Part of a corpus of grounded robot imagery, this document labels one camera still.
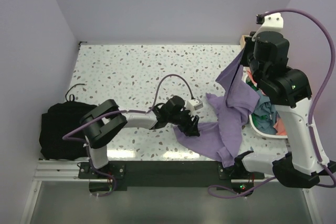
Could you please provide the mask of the purple t shirt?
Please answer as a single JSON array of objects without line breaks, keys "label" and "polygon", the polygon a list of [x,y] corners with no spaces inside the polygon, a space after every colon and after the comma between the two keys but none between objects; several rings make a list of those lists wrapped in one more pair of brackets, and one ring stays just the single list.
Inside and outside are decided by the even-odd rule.
[{"label": "purple t shirt", "polygon": [[185,136],[177,127],[174,133],[177,141],[189,150],[221,162],[224,167],[234,164],[242,143],[242,126],[254,111],[259,95],[242,80],[243,66],[240,64],[243,52],[219,74],[216,82],[225,94],[218,97],[206,93],[217,122],[199,123],[200,136]]}]

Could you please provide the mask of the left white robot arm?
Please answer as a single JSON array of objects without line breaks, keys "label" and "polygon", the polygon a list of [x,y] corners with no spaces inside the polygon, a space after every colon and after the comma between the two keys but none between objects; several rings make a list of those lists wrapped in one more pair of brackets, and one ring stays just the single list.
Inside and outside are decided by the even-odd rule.
[{"label": "left white robot arm", "polygon": [[173,124],[185,136],[200,136],[200,117],[193,112],[202,107],[203,103],[199,99],[184,101],[176,95],[165,103],[155,105],[150,112],[122,111],[115,100],[105,101],[80,119],[80,125],[86,126],[83,132],[89,143],[91,173],[97,178],[108,174],[107,144],[124,128],[157,130],[166,127],[167,124]]}]

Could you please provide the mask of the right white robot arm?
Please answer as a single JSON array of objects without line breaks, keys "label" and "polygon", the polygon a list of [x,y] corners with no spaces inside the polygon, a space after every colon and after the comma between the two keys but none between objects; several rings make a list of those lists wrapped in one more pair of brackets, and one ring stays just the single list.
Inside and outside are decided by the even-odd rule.
[{"label": "right white robot arm", "polygon": [[335,162],[323,151],[317,133],[311,134],[309,116],[312,92],[308,77],[287,66],[289,41],[276,31],[262,31],[246,38],[241,65],[249,67],[257,88],[269,97],[283,121],[290,145],[285,155],[246,151],[235,158],[234,173],[246,178],[252,172],[274,175],[284,186],[312,188],[335,172]]}]

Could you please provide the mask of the wooden compartment box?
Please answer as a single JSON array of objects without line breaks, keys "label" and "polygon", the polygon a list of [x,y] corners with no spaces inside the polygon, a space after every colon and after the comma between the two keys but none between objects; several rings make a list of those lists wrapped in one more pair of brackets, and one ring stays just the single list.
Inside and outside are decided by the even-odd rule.
[{"label": "wooden compartment box", "polygon": [[254,46],[254,42],[252,41],[252,36],[251,35],[242,35],[240,39],[240,48],[244,49],[246,46],[247,47],[252,47]]}]

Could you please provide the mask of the green t shirt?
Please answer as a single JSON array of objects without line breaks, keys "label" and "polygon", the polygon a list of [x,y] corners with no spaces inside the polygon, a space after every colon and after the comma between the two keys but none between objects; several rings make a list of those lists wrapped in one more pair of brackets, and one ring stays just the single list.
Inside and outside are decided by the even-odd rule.
[{"label": "green t shirt", "polygon": [[252,82],[249,82],[248,85],[255,91],[259,90],[256,85],[254,85]]}]

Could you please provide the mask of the blue t shirt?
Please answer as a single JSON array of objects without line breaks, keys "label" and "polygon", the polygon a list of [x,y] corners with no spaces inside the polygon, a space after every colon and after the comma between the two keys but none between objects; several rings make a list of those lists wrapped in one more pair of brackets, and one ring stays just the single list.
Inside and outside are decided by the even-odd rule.
[{"label": "blue t shirt", "polygon": [[256,93],[259,95],[259,100],[252,113],[253,124],[262,133],[276,135],[277,130],[274,126],[278,112],[268,96],[264,95],[261,90],[257,90]]}]

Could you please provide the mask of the black folded t shirt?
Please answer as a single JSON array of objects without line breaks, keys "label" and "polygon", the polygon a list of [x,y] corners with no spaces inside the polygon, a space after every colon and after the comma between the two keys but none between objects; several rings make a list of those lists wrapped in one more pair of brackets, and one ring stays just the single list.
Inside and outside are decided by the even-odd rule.
[{"label": "black folded t shirt", "polygon": [[96,105],[81,102],[57,103],[41,115],[39,143],[45,159],[75,160],[86,157],[87,151],[77,141],[65,141],[64,135],[80,126],[80,119],[96,108]]}]

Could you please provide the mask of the black mounting base plate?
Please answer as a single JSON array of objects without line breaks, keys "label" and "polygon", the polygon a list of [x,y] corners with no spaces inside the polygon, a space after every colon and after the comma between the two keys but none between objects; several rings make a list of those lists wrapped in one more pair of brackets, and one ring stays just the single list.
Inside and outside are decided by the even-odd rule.
[{"label": "black mounting base plate", "polygon": [[130,187],[208,187],[222,185],[242,192],[252,188],[253,182],[264,179],[262,173],[230,175],[216,161],[110,161],[101,170],[112,175],[117,186],[115,191],[126,191]]}]

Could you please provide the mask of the aluminium rail frame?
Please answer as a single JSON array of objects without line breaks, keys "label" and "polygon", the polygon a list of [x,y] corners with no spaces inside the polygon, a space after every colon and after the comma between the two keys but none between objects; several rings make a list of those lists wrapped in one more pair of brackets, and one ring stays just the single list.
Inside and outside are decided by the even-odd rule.
[{"label": "aluminium rail frame", "polygon": [[[172,139],[150,136],[149,139],[122,139],[107,147],[109,161],[214,161],[190,151]],[[85,158],[75,161],[40,160],[34,178],[41,181],[100,181]]]}]

